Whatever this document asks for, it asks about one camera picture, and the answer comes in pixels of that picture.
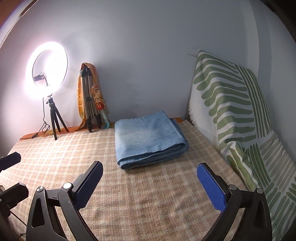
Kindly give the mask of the small black tripod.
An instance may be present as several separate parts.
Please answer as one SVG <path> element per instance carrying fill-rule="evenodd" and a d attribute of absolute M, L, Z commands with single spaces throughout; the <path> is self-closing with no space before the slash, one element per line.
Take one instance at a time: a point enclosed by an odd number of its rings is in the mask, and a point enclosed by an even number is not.
<path fill-rule="evenodd" d="M 69 132 L 69 130 L 68 130 L 64 120 L 62 119 L 62 116 L 60 115 L 58 108 L 55 105 L 52 94 L 50 94 L 48 96 L 47 103 L 49 104 L 49 107 L 50 107 L 50 118 L 51 118 L 54 139 L 57 140 L 57 130 L 59 133 L 61 132 L 61 127 L 59 125 L 59 121 L 62 123 L 62 126 L 64 127 L 66 132 Z"/>

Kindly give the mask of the light blue denim pants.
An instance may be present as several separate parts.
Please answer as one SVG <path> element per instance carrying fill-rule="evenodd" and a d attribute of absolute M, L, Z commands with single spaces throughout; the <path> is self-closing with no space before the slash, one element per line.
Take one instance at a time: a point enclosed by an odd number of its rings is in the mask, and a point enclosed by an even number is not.
<path fill-rule="evenodd" d="M 189 149 L 178 122 L 164 111 L 115 122 L 117 164 L 127 170 L 174 159 Z"/>

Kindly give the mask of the folded silver tripod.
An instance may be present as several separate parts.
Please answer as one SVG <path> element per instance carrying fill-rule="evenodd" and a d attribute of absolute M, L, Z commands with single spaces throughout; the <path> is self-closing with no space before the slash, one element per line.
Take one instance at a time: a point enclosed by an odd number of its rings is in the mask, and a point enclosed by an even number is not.
<path fill-rule="evenodd" d="M 86 124 L 89 132 L 91 133 L 93 129 L 92 119 L 96 119 L 98 128 L 101 126 L 102 122 L 101 115 L 95 107 L 95 102 L 91 94 L 91 87 L 93 85 L 92 73 L 90 68 L 85 64 L 82 65 L 82 69 L 80 70 L 80 79 L 83 91 L 83 104 L 86 116 Z"/>

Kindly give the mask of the beige plaid bed cover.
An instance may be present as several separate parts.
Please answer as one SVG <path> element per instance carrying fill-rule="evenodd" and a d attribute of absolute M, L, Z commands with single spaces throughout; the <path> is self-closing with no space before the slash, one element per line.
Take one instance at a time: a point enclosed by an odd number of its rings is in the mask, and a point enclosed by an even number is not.
<path fill-rule="evenodd" d="M 226 183 L 245 186 L 232 168 L 188 121 L 179 124 L 189 142 L 182 156 L 122 170 L 115 155 L 114 129 L 76 132 L 17 142 L 20 163 L 1 172 L 1 185 L 23 183 L 29 197 L 14 209 L 17 233 L 24 233 L 34 192 L 73 182 L 94 161 L 103 176 L 81 214 L 98 240 L 201 240 L 219 215 L 196 174 L 205 162 Z"/>

